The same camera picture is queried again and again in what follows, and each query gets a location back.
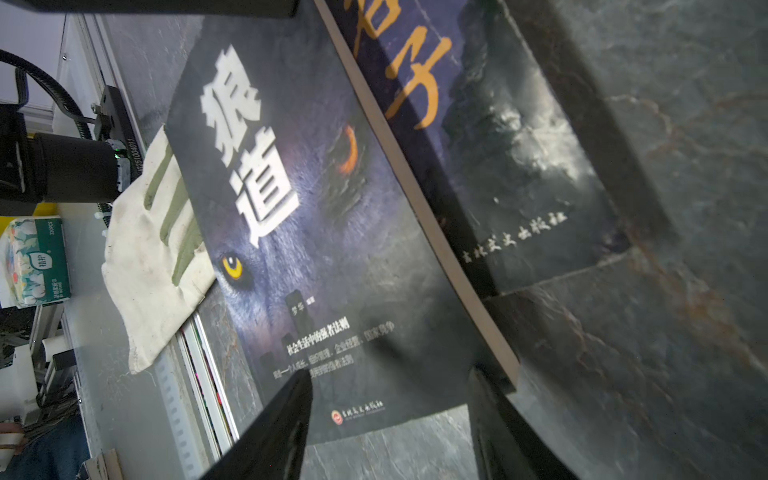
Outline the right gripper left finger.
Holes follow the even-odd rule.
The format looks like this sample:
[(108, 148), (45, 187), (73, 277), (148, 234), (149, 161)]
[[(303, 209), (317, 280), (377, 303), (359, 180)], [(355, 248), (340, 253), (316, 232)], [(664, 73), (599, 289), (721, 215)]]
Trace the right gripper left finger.
[(298, 479), (312, 401), (310, 372), (306, 369), (294, 372), (202, 479)]

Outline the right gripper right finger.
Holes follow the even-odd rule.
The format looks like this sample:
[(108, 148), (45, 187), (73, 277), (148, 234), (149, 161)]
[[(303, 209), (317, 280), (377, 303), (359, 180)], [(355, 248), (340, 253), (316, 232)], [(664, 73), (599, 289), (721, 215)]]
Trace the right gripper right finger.
[(503, 392), (479, 368), (469, 373), (467, 402), (481, 479), (574, 479)]

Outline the dark book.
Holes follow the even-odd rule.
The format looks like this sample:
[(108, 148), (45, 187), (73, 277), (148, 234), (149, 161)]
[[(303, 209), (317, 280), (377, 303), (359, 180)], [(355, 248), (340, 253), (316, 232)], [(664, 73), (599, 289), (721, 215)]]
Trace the dark book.
[(208, 16), (165, 126), (263, 402), (313, 383), (309, 444), (511, 382), (429, 244), (311, 1)]

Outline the purple portrait cover book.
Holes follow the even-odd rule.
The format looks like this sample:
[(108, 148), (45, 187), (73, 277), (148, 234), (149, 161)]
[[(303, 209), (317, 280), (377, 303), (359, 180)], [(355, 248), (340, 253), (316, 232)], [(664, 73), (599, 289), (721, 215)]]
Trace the purple portrait cover book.
[(628, 249), (602, 183), (503, 2), (328, 7), (480, 297), (585, 270)]

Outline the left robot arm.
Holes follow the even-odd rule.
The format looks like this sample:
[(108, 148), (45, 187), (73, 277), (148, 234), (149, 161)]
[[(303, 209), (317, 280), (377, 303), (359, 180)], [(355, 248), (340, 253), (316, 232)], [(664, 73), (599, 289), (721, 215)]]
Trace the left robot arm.
[[(3, 50), (14, 68), (18, 101), (1, 105), (1, 214), (25, 216), (41, 203), (108, 205), (134, 180), (143, 156), (120, 90), (107, 86), (95, 116), (83, 115), (73, 97), (48, 73)], [(78, 135), (27, 131), (22, 109), (33, 80), (74, 121)]]

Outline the white green work glove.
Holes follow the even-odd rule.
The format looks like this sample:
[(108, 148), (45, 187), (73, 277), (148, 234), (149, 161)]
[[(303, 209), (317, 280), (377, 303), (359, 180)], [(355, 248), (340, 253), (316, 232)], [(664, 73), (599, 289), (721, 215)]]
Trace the white green work glove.
[(141, 175), (113, 204), (101, 268), (128, 338), (128, 371), (150, 367), (215, 281), (164, 130)]

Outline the green tissue pack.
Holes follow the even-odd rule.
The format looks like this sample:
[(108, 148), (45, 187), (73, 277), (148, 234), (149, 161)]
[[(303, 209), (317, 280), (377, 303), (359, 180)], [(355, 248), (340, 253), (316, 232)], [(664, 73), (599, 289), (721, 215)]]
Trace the green tissue pack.
[(1, 235), (1, 306), (25, 309), (70, 297), (62, 219), (11, 220)]

